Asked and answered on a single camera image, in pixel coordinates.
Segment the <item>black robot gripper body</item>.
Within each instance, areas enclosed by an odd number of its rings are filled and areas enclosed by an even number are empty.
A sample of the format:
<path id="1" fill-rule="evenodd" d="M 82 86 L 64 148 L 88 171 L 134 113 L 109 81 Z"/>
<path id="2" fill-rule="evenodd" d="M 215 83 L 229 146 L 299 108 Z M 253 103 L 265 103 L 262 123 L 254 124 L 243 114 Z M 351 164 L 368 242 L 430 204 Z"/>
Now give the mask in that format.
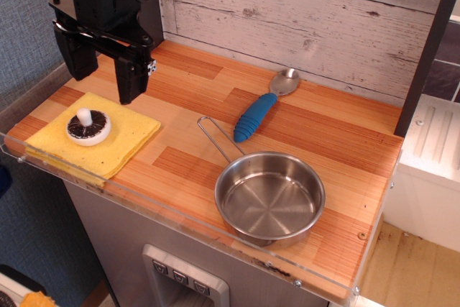
<path id="1" fill-rule="evenodd" d="M 55 21 L 65 31 L 114 60 L 143 64 L 148 75 L 156 69 L 150 57 L 152 38 L 141 28 L 138 14 L 144 0 L 50 0 Z"/>

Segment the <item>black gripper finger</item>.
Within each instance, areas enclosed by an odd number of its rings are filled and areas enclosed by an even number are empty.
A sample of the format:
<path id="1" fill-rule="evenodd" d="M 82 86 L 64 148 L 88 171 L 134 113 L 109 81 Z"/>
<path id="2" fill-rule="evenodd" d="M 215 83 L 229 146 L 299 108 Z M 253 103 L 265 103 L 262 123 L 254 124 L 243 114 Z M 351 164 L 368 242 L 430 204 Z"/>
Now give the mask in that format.
<path id="1" fill-rule="evenodd" d="M 97 70 L 96 50 L 91 45 L 65 31 L 58 23 L 54 23 L 54 33 L 61 55 L 74 79 L 81 81 Z"/>
<path id="2" fill-rule="evenodd" d="M 114 61 L 119 102 L 127 105 L 147 90 L 148 72 L 143 64 L 120 58 Z"/>

